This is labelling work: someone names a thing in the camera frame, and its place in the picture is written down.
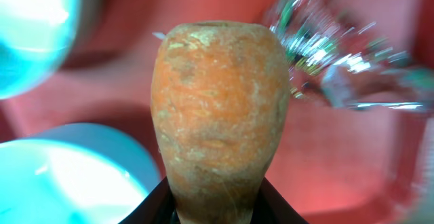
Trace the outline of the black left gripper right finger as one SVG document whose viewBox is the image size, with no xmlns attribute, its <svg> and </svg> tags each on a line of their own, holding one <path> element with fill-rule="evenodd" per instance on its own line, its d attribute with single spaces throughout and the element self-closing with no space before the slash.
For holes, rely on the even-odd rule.
<svg viewBox="0 0 434 224">
<path fill-rule="evenodd" d="M 264 178 L 255 201 L 250 224 L 309 224 Z"/>
</svg>

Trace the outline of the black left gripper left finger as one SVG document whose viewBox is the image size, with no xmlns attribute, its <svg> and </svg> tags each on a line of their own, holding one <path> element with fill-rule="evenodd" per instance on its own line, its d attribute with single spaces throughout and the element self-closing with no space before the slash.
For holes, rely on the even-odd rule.
<svg viewBox="0 0 434 224">
<path fill-rule="evenodd" d="M 119 224 L 178 224 L 175 200 L 167 178 Z"/>
</svg>

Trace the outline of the light blue bowl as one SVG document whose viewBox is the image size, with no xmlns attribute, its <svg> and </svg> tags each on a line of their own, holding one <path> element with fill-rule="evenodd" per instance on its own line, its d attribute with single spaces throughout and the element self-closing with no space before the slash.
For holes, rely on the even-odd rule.
<svg viewBox="0 0 434 224">
<path fill-rule="evenodd" d="M 128 134 L 58 126 L 1 144 L 1 223 L 120 223 L 160 180 L 151 154 Z"/>
</svg>

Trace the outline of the orange carrot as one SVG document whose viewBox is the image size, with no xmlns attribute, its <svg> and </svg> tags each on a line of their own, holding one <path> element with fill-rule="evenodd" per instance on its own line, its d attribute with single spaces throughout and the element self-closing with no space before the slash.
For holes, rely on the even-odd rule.
<svg viewBox="0 0 434 224">
<path fill-rule="evenodd" d="M 161 42 L 151 115 L 182 223 L 249 223 L 285 125 L 285 50 L 266 27 L 181 24 Z"/>
</svg>

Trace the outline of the red candy wrapper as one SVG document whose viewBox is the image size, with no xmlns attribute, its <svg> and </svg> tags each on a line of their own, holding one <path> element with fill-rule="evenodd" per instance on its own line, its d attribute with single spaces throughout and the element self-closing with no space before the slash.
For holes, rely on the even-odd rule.
<svg viewBox="0 0 434 224">
<path fill-rule="evenodd" d="M 285 49 L 294 98 L 359 111 L 433 110 L 433 71 L 332 0 L 276 0 L 264 24 Z"/>
</svg>

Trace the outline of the green bowl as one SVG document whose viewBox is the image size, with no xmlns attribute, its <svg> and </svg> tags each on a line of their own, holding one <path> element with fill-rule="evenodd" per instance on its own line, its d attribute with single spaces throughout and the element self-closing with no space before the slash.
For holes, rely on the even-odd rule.
<svg viewBox="0 0 434 224">
<path fill-rule="evenodd" d="M 92 33 L 102 0 L 1 0 L 1 99 L 43 83 Z"/>
</svg>

